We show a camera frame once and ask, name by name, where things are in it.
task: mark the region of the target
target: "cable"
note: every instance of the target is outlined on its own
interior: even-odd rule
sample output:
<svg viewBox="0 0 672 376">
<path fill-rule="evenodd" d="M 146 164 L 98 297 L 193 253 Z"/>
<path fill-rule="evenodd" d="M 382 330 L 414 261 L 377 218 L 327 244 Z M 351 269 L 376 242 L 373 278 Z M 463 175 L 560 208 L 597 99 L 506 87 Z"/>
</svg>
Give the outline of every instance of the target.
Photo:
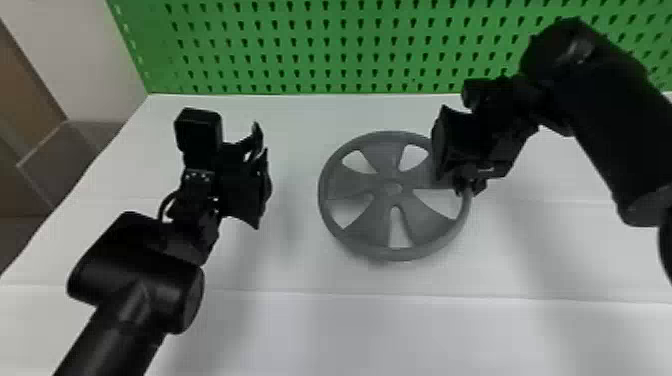
<svg viewBox="0 0 672 376">
<path fill-rule="evenodd" d="M 163 222 L 163 213 L 166 211 L 166 208 L 168 205 L 170 205 L 173 200 L 175 200 L 175 197 L 177 196 L 177 191 L 172 191 L 166 196 L 166 198 L 161 201 L 161 205 L 159 205 L 159 212 L 156 215 L 156 218 L 159 220 L 159 222 Z"/>
</svg>

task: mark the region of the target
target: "white tablecloth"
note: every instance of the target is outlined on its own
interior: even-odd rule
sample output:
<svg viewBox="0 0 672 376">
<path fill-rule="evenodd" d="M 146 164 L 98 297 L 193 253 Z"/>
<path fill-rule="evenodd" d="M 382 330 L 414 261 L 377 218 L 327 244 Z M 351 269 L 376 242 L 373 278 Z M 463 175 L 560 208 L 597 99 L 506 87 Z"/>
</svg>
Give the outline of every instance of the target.
<svg viewBox="0 0 672 376">
<path fill-rule="evenodd" d="M 93 310 L 66 297 L 68 274 L 119 213 L 153 215 L 177 186 L 185 106 L 220 112 L 227 140 L 259 121 L 275 191 L 259 231 L 222 224 L 199 316 L 148 375 L 672 374 L 655 230 L 620 222 L 573 139 L 531 138 L 425 260 L 371 265 L 331 237 L 316 194 L 331 153 L 428 135 L 443 103 L 459 98 L 150 96 L 0 278 L 0 375 L 53 372 Z"/>
</svg>

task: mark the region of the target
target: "gray wheel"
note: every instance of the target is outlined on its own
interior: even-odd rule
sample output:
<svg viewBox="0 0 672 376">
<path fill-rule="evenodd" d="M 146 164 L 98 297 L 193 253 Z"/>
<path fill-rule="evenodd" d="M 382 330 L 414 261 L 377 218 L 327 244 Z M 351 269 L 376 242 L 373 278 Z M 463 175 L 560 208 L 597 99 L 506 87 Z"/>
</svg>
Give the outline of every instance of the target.
<svg viewBox="0 0 672 376">
<path fill-rule="evenodd" d="M 415 133 L 384 131 L 369 133 L 341 146 L 320 174 L 318 205 L 329 231 L 355 254 L 380 261 L 409 261 L 425 257 L 444 247 L 462 229 L 471 206 L 471 191 L 461 194 L 460 211 L 448 218 L 420 200 L 414 189 L 451 189 L 433 179 L 432 158 L 401 171 L 399 163 L 408 145 L 430 152 L 431 142 Z M 376 170 L 365 174 L 347 167 L 343 159 L 359 151 Z M 373 196 L 371 203 L 352 223 L 341 227 L 329 207 L 331 200 Z M 397 207 L 412 246 L 389 246 L 390 213 Z"/>
</svg>

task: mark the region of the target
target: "white wall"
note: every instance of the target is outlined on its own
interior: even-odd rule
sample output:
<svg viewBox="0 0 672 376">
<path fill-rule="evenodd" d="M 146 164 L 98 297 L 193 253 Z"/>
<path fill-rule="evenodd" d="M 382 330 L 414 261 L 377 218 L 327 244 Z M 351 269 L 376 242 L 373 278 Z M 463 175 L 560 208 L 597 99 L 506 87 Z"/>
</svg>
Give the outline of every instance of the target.
<svg viewBox="0 0 672 376">
<path fill-rule="evenodd" d="M 68 118 L 125 121 L 144 100 L 104 0 L 0 0 L 0 18 Z"/>
</svg>

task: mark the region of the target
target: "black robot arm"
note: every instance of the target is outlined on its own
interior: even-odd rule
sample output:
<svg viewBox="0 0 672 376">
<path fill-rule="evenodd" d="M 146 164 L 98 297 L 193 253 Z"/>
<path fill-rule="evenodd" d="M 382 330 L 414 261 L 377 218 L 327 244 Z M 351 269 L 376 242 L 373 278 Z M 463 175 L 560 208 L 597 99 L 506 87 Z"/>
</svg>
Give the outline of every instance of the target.
<svg viewBox="0 0 672 376">
<path fill-rule="evenodd" d="M 70 275 L 68 294 L 96 311 L 56 376 L 144 375 L 166 334 L 196 317 L 221 220 L 259 227 L 271 195 L 259 126 L 224 143 L 219 114 L 185 108 L 175 134 L 185 169 L 158 218 L 121 214 Z"/>
<path fill-rule="evenodd" d="M 437 179 L 478 193 L 504 177 L 539 125 L 576 138 L 628 225 L 660 227 L 672 276 L 672 104 L 631 54 L 578 18 L 533 36 L 519 73 L 467 80 L 470 113 L 443 107 L 432 129 Z"/>
</svg>

